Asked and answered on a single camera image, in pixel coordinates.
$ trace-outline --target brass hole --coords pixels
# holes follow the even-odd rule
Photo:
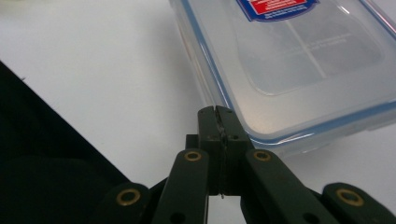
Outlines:
[[[257,151],[254,153],[254,158],[259,161],[269,161],[271,160],[271,155],[268,152]]]
[[[136,203],[140,199],[140,192],[137,189],[125,189],[117,195],[117,203],[121,206],[128,206]]]
[[[357,194],[355,191],[350,189],[338,189],[336,194],[341,201],[352,206],[362,206],[364,205],[363,198]]]
[[[184,158],[188,161],[198,161],[202,158],[202,155],[199,152],[191,151],[184,154]]]

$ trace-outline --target white surface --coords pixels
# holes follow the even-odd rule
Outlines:
[[[377,0],[396,18],[396,2]],[[0,0],[0,60],[132,181],[171,169],[204,106],[167,0]],[[311,189],[347,182],[396,214],[396,125],[286,158]],[[209,223],[243,223],[211,199]]]

